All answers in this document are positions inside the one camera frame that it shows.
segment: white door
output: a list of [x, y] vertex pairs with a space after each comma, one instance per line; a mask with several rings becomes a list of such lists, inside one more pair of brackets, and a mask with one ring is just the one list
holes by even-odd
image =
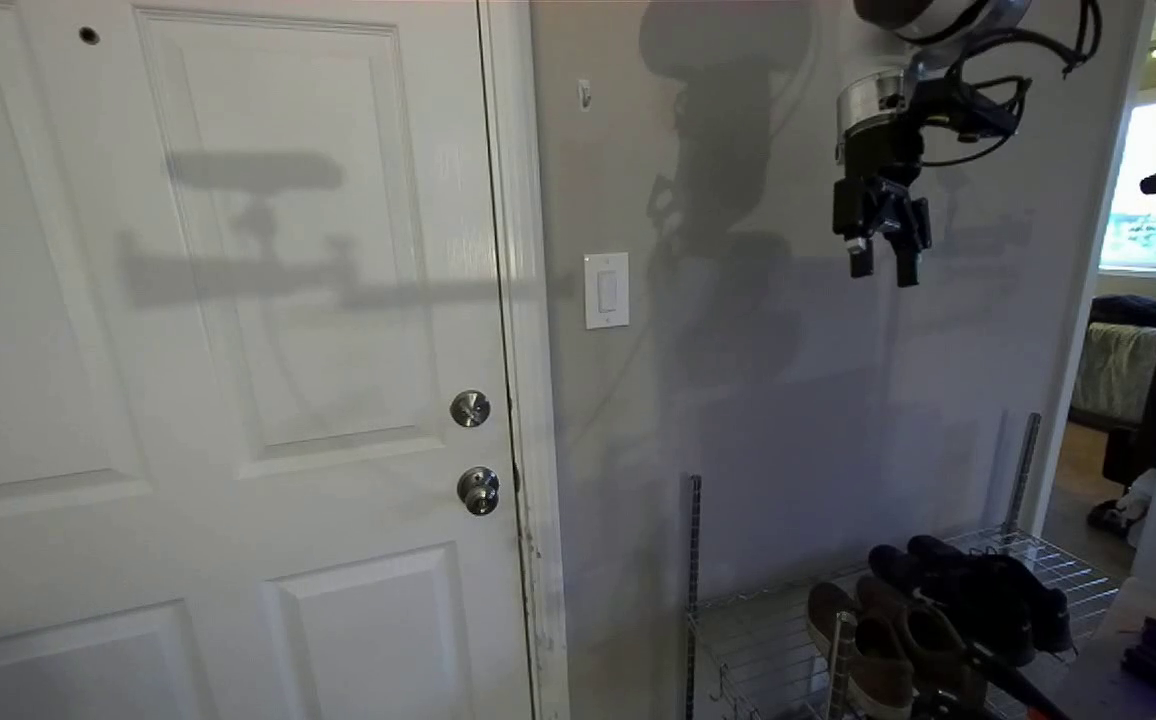
[[528, 716], [475, 42], [0, 0], [0, 720]]

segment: switch plate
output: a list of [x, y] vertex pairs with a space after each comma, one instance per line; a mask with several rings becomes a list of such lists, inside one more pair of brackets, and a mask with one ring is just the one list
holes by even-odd
[[582, 326], [627, 325], [627, 250], [582, 257]]

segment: white wall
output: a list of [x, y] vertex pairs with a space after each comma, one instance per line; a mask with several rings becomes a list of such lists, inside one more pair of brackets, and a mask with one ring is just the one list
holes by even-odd
[[[1063, 0], [1034, 26], [1071, 30]], [[848, 278], [833, 98], [869, 58], [841, 0], [538, 0], [538, 148], [571, 694], [676, 716], [681, 474], [707, 474], [705, 596], [999, 514], [1055, 413], [1139, 4], [1022, 132], [926, 177], [922, 288]], [[632, 326], [579, 326], [579, 257], [632, 250]]]

